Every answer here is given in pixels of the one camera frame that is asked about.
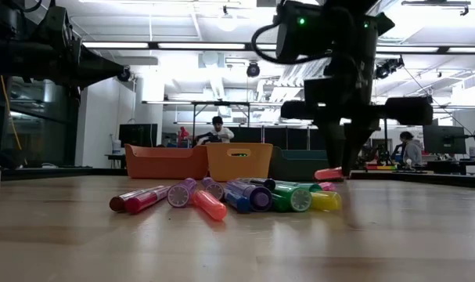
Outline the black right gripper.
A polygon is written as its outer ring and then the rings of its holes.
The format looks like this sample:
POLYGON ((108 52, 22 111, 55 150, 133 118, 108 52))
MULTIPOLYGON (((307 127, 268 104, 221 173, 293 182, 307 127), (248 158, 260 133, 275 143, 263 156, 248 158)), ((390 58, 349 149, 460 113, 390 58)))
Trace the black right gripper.
MULTIPOLYGON (((385 104, 370 102, 371 88, 349 77, 318 78, 304 83, 304 100, 282 104, 282 118, 313 120, 316 124, 350 119, 364 123, 393 119, 402 125, 430 125, 433 107, 426 97, 394 97, 385 104)), ((342 167, 349 176, 358 154, 376 128, 356 125, 322 125, 320 134, 326 145, 329 168, 342 167)))

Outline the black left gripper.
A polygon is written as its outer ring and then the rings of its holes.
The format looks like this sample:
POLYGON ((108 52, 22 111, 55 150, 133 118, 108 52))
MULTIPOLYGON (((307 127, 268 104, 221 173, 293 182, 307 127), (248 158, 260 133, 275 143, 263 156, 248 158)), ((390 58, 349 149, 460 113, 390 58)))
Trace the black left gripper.
POLYGON ((56 52, 56 69, 68 86, 80 89, 122 74, 121 64, 81 47, 81 39, 75 37, 67 9, 62 6, 48 7, 39 24, 39 38, 56 52))

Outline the coral highlighter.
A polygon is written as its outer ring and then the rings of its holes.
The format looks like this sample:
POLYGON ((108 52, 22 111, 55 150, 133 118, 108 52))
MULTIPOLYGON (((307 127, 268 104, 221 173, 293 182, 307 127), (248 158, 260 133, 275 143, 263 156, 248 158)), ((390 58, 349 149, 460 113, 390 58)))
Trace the coral highlighter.
POLYGON ((314 179, 321 182, 339 182, 344 180, 342 168, 325 168, 314 173, 314 179))

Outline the teal thick marker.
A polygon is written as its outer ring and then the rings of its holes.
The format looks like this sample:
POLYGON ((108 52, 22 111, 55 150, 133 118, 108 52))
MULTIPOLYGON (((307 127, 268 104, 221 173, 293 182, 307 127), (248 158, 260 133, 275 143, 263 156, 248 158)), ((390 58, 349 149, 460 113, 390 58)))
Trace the teal thick marker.
POLYGON ((278 185, 295 186, 295 187, 298 187, 298 188, 301 188, 301 189, 309 190, 310 192, 322 191, 321 186, 317 183, 295 183, 295 182, 276 180, 275 185, 276 186, 278 186, 278 185))

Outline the yellow highlighter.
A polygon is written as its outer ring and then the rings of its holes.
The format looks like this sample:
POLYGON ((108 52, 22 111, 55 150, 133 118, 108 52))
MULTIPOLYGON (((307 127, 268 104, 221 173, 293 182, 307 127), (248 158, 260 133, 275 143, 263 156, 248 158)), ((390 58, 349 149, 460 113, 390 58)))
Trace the yellow highlighter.
POLYGON ((342 199, 337 192, 319 191, 311 193, 311 208, 320 211, 337 211, 342 208, 342 199))

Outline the green thick marker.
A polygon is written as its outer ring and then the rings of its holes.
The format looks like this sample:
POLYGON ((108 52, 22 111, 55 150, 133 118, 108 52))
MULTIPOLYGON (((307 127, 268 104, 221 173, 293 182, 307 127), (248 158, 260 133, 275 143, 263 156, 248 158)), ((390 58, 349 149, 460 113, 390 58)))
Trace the green thick marker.
POLYGON ((272 200, 278 212, 305 212, 311 207, 312 196, 304 188, 277 184, 272 191, 272 200))

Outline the two-tone purple thick marker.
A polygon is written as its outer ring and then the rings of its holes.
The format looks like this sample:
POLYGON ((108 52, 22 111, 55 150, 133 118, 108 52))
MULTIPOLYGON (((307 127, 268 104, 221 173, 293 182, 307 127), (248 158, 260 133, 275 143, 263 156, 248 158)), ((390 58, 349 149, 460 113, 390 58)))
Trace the two-tone purple thick marker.
POLYGON ((272 206, 272 193, 263 186, 231 180, 226 183, 226 188, 247 200, 254 212, 266 212, 272 206))

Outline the blue capped white marker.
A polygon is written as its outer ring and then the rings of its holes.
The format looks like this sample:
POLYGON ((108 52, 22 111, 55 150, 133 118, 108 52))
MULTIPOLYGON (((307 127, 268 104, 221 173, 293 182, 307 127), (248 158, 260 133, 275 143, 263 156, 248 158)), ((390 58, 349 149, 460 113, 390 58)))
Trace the blue capped white marker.
POLYGON ((251 213, 250 201, 248 198, 231 190, 225 189, 225 201, 232 206, 238 213, 251 213))

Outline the maroon thin marker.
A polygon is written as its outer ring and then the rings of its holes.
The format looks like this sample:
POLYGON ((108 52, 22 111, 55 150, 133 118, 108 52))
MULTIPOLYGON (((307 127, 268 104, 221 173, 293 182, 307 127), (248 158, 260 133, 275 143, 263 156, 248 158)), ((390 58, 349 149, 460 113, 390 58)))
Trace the maroon thin marker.
POLYGON ((151 188, 135 190, 135 191, 131 191, 131 192, 128 192, 128 193, 123 193, 121 195, 112 197, 110 202, 109 202, 109 206, 110 206, 111 210, 114 211, 114 212, 115 211, 116 212, 126 212, 126 210, 125 210, 125 201, 128 198, 136 196, 136 195, 140 194, 141 192, 144 192, 144 191, 146 191, 148 189, 151 189, 151 188))

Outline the red thin marker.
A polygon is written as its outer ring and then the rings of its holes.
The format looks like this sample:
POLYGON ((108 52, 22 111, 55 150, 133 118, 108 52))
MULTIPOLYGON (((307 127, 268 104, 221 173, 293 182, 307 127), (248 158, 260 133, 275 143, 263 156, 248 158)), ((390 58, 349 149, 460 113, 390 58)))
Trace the red thin marker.
POLYGON ((128 198, 125 201, 126 212, 132 215, 138 214, 144 209, 162 201, 167 196, 169 189, 169 186, 157 186, 128 198))

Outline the orange highlighter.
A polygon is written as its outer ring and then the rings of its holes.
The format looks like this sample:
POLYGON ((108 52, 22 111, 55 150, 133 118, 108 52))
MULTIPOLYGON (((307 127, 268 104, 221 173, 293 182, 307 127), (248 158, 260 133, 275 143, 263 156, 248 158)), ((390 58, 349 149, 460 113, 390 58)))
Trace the orange highlighter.
POLYGON ((193 194, 193 203, 205 211, 213 220, 222 221, 227 215, 225 205, 205 190, 197 190, 193 194))

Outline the teal plastic bin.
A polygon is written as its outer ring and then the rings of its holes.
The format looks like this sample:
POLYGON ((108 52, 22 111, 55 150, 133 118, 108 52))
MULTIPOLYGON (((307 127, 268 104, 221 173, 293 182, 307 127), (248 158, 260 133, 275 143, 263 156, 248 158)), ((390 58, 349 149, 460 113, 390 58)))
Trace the teal plastic bin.
POLYGON ((274 146, 268 176, 272 179, 307 182, 316 171, 329 167, 325 150, 282 150, 274 146))

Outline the black partition panels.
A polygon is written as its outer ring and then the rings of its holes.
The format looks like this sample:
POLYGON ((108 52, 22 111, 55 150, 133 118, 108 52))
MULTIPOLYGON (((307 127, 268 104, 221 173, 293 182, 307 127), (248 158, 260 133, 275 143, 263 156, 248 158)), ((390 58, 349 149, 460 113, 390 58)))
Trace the black partition panels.
POLYGON ((286 127, 230 127, 234 143, 270 143, 282 150, 324 150, 326 143, 318 129, 286 127))

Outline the orange plastic bin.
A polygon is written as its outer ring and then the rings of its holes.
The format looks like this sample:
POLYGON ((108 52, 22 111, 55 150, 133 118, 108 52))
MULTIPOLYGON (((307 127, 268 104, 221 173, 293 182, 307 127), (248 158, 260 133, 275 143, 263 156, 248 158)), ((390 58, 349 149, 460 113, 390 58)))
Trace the orange plastic bin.
POLYGON ((125 144, 126 168, 132 179, 200 180, 209 171, 207 148, 143 147, 125 144))

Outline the black background rig frame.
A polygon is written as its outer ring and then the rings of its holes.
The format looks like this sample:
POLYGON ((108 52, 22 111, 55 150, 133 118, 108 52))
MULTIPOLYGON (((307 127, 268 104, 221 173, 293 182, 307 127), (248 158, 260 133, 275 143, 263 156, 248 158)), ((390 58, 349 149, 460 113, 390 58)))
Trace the black background rig frame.
POLYGON ((235 107, 238 110, 243 112, 244 117, 246 118, 246 125, 250 125, 250 103, 249 102, 232 102, 232 101, 223 101, 223 100, 216 100, 216 101, 194 101, 191 102, 193 106, 193 120, 192 120, 192 147, 195 147, 197 144, 194 141, 194 138, 198 136, 196 134, 196 117, 208 106, 213 107, 235 107))

